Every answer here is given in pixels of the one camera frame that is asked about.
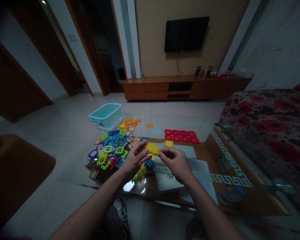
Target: television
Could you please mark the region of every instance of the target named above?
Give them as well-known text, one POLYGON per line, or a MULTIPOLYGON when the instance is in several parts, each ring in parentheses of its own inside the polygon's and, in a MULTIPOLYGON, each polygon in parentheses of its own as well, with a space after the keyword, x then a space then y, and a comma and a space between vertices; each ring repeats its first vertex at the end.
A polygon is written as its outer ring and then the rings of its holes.
POLYGON ((210 17, 167 21, 164 52, 200 50, 210 17))

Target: plastic storage bin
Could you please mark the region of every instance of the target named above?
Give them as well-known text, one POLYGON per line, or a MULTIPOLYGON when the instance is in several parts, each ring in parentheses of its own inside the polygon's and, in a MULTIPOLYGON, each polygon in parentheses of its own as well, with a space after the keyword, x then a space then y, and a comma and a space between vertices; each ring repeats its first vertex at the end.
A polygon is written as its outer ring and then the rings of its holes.
POLYGON ((123 119, 121 104, 107 103, 89 114, 91 122, 97 123, 102 131, 112 131, 123 119))

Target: person's left hand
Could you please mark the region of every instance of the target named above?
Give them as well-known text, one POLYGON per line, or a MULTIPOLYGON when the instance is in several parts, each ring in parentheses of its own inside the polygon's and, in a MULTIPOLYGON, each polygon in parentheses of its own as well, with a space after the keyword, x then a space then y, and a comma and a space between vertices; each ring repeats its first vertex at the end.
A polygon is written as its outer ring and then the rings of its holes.
POLYGON ((141 150, 146 147, 148 142, 148 140, 140 142, 137 146, 131 149, 126 157, 126 160, 119 169, 121 172, 123 172, 126 182, 129 182, 137 174, 141 165, 151 158, 151 156, 147 156, 149 154, 148 149, 145 149, 141 152, 141 150))

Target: decorative border pattern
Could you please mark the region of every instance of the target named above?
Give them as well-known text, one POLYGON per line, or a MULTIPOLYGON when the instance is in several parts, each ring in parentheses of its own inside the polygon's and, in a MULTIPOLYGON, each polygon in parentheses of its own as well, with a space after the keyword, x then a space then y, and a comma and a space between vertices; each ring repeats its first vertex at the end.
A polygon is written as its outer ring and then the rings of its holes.
MULTIPOLYGON (((221 139, 218 137, 218 135, 215 133, 214 130, 211 131, 211 135, 213 136, 216 143, 218 144, 218 146, 220 147, 220 149, 222 150, 222 152, 228 159, 229 163, 233 167, 234 171, 237 174, 237 177, 221 175, 221 174, 214 174, 214 173, 204 173, 204 172, 192 171, 192 173, 196 177, 196 179, 202 179, 202 180, 211 181, 211 182, 253 188, 253 185, 251 184, 249 179, 246 177, 244 172, 242 172, 241 168, 236 163, 234 158, 231 156, 230 152, 227 150, 226 146, 223 144, 223 142, 221 141, 221 139)), ((153 169, 153 171, 155 173, 167 174, 169 178, 173 177, 173 174, 168 167, 162 167, 162 166, 156 165, 155 168, 153 169)))

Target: water bottle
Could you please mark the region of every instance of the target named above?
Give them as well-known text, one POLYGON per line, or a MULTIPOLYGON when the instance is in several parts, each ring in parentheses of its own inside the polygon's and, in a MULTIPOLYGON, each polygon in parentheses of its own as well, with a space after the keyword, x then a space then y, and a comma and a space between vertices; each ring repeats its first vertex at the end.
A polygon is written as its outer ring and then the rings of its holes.
POLYGON ((220 203, 228 205, 241 201, 242 196, 245 194, 246 192, 242 187, 229 186, 218 192, 217 199, 220 203))

